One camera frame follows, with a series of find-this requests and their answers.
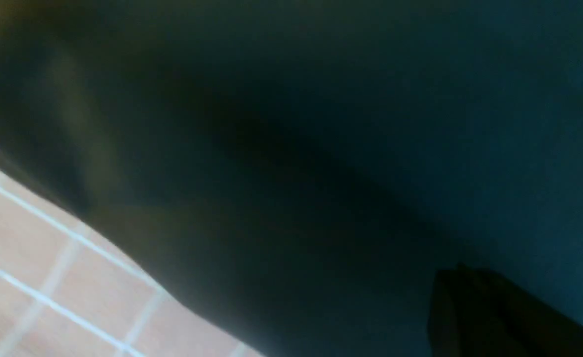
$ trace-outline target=dark green fabric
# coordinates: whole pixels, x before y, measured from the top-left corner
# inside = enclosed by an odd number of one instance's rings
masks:
[[[0,0],[0,167],[269,357],[458,260],[583,323],[583,1]]]

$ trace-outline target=tiled floor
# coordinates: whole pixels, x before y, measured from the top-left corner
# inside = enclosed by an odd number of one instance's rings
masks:
[[[0,173],[0,357],[258,357]]]

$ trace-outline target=dark object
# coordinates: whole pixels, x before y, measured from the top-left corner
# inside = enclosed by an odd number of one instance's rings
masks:
[[[583,325],[583,1],[0,0],[0,169],[268,357],[458,261]]]
[[[434,357],[583,356],[583,327],[489,270],[437,273],[428,321]]]

